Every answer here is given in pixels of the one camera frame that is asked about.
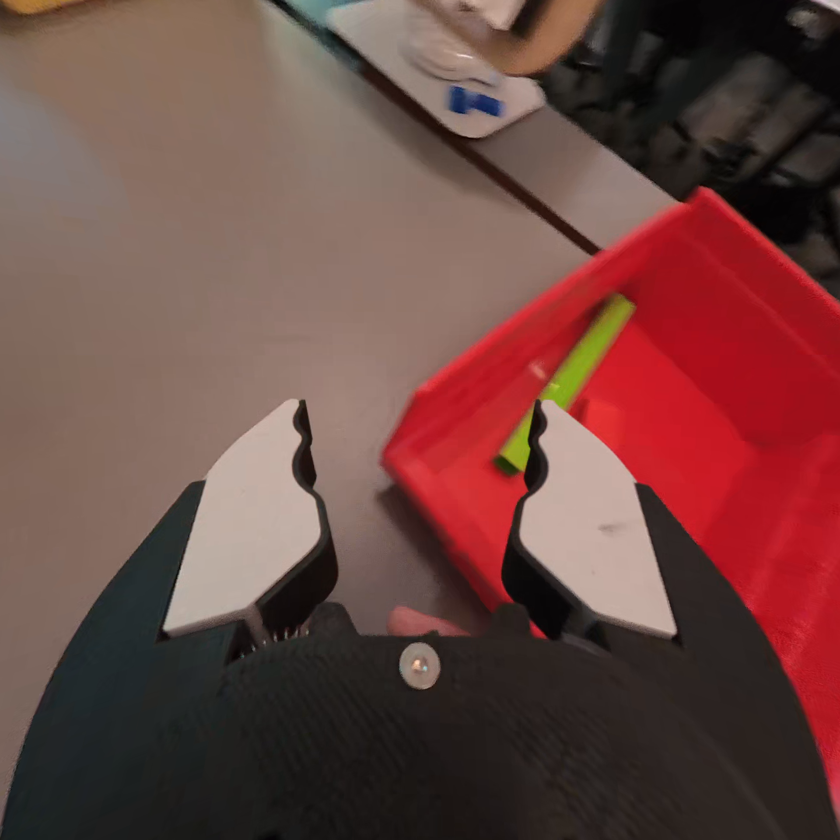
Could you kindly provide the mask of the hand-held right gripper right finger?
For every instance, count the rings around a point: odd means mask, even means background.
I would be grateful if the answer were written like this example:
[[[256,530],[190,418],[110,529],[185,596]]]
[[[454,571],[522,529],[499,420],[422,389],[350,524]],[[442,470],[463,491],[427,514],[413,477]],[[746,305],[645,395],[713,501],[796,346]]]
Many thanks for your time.
[[[637,482],[609,447],[552,401],[533,408],[526,492],[501,580],[541,635],[608,625],[672,640],[677,623]]]

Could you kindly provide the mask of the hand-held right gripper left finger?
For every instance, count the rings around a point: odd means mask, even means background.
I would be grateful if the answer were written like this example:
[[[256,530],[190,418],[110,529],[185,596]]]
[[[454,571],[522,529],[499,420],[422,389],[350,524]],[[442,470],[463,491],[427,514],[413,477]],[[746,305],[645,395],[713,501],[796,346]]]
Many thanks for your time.
[[[316,482],[308,407],[292,398],[206,474],[162,632],[242,623],[266,643],[301,630],[339,577]]]

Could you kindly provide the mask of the red rectangular block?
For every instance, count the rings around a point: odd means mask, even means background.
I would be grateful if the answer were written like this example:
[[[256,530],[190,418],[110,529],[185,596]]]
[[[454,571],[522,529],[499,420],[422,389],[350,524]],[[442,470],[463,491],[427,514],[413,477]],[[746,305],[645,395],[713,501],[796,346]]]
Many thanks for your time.
[[[596,398],[582,397],[574,403],[570,413],[605,445],[615,447],[623,440],[625,412],[619,406]]]

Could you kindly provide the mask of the long green plastic bar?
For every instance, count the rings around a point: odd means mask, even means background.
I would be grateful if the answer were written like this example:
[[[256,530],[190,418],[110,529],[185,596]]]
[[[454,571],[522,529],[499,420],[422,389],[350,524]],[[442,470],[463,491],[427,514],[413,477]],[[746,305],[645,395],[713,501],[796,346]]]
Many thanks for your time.
[[[587,330],[543,387],[538,399],[548,400],[569,411],[631,321],[636,308],[634,302],[619,293],[606,299]],[[532,415],[531,406],[495,457],[495,465],[507,475],[522,473],[527,467]]]

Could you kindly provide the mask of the red plastic bin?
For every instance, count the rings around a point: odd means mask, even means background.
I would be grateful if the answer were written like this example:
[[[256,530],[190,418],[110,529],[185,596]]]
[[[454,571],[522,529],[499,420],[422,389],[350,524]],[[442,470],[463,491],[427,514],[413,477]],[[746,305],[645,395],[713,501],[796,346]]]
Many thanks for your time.
[[[614,292],[637,308],[580,398],[625,412],[610,448],[758,619],[837,789],[838,301],[718,194],[637,227],[419,386],[382,466],[481,601],[509,601],[525,488],[493,459]]]

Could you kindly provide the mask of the person's right hand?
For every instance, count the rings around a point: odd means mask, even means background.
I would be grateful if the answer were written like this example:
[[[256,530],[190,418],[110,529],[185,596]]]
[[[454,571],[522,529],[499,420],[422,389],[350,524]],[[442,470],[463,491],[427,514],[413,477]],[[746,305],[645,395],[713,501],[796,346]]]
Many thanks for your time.
[[[468,636],[468,632],[437,616],[428,615],[404,605],[394,607],[386,620],[386,632],[392,636],[420,637],[438,634],[445,637]]]

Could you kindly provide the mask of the white base board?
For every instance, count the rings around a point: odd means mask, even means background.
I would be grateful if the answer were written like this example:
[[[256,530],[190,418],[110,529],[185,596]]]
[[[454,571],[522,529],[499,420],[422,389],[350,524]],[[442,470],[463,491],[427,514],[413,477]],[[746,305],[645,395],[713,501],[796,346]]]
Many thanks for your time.
[[[412,2],[357,2],[331,8],[329,30],[441,127],[460,138],[481,140],[540,110],[537,82],[506,77],[471,48],[447,35]],[[460,85],[505,103],[500,119],[448,110],[448,88]]]

